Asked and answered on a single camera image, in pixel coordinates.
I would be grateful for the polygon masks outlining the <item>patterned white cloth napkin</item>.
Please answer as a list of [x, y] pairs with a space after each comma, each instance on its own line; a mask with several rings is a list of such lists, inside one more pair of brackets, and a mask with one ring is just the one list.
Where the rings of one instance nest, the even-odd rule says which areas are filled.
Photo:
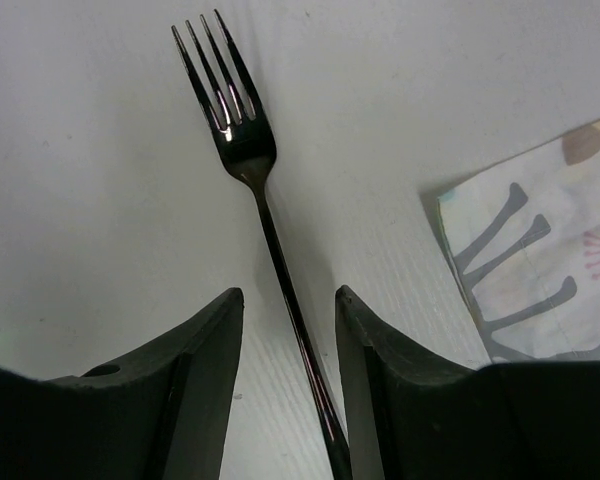
[[451, 188], [437, 218], [492, 361], [600, 360], [600, 120]]

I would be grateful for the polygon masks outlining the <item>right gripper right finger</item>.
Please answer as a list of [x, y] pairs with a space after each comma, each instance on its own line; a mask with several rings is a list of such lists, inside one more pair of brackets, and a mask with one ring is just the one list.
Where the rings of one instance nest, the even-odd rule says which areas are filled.
[[350, 288], [335, 327], [357, 479], [600, 479], [600, 361], [456, 364]]

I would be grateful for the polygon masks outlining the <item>black fork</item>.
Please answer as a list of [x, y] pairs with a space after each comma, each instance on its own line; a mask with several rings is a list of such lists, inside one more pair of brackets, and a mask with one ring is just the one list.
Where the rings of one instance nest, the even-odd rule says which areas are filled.
[[198, 74], [176, 26], [171, 33], [187, 77], [209, 126], [220, 161], [226, 172], [252, 193], [264, 238], [286, 305], [300, 357], [308, 379], [332, 476], [353, 477], [348, 441], [338, 418], [335, 402], [322, 372], [279, 241], [266, 194], [267, 180], [277, 159], [277, 145], [255, 83], [219, 11], [214, 12], [235, 71], [231, 72], [204, 16], [205, 36], [222, 74], [217, 78], [190, 21], [185, 22], [208, 86]]

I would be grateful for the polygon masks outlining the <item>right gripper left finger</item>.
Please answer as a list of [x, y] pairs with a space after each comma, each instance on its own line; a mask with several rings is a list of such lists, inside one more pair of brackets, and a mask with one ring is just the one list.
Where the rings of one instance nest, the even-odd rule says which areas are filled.
[[244, 297], [80, 376], [0, 368], [0, 479], [215, 479], [241, 353]]

